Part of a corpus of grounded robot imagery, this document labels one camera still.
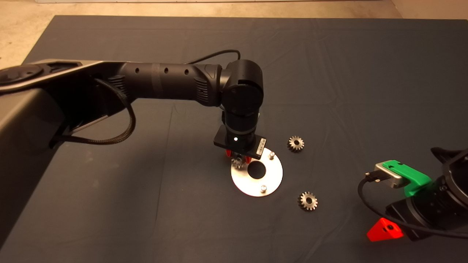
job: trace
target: red triangular block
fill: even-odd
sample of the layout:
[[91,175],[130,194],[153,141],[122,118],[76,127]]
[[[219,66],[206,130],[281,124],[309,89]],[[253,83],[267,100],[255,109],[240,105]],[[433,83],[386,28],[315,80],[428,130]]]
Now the red triangular block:
[[397,239],[403,237],[403,232],[394,222],[381,218],[377,223],[375,223],[371,230],[367,232],[367,237],[372,242]]

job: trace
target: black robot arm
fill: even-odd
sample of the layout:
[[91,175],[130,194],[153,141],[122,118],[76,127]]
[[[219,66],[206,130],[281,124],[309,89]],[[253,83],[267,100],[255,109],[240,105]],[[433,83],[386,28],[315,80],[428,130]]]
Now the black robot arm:
[[395,183],[392,187],[399,188],[399,179],[395,180],[391,173],[379,169],[366,173],[358,194],[369,209],[396,223],[412,241],[431,235],[468,239],[468,233],[452,231],[468,224],[468,149],[449,151],[436,147],[431,151],[442,162],[443,175],[423,185],[414,195],[388,205],[385,214],[364,197],[363,186],[389,180]]
[[[263,101],[260,67],[44,60],[0,70],[0,247],[63,140],[138,98],[193,100],[220,106],[214,144],[259,159],[266,139],[255,135]],[[96,143],[96,140],[70,140]]]

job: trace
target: round metal plate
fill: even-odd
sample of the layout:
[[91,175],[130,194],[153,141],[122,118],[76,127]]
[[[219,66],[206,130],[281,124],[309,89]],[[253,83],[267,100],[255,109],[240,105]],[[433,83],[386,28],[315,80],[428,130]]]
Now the round metal plate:
[[[283,166],[276,155],[270,160],[270,153],[271,151],[265,148],[260,160],[252,159],[251,163],[259,161],[265,166],[265,176],[260,179],[252,178],[249,175],[247,171],[249,165],[247,164],[244,164],[240,169],[231,166],[231,177],[239,190],[253,197],[264,197],[278,188],[283,180]],[[262,192],[263,185],[266,186],[265,192]]]

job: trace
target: green 3d-printed part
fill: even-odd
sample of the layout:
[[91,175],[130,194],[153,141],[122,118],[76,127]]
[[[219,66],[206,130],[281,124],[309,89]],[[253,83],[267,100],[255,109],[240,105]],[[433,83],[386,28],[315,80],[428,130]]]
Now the green 3d-printed part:
[[402,164],[397,160],[386,161],[382,163],[382,166],[385,167],[385,169],[409,180],[409,184],[405,186],[406,197],[413,196],[421,189],[421,187],[432,181],[429,176],[409,167],[406,164]]

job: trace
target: gray tablecloth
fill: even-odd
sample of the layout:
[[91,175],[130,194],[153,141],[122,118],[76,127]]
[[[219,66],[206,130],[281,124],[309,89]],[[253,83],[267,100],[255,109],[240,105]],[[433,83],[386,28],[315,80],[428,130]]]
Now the gray tablecloth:
[[[182,63],[239,49],[263,69],[257,131],[284,177],[270,196],[244,195],[212,143],[219,109],[138,100],[127,141],[61,146],[0,262],[462,262],[464,240],[371,243],[378,217],[356,187],[389,159],[436,178],[429,148],[468,146],[467,43],[467,21],[56,16],[25,62]],[[127,118],[79,135],[116,135]],[[306,142],[299,154],[286,148],[293,135]],[[298,207],[304,191],[316,211]],[[403,198],[377,184],[366,192],[382,209]]]

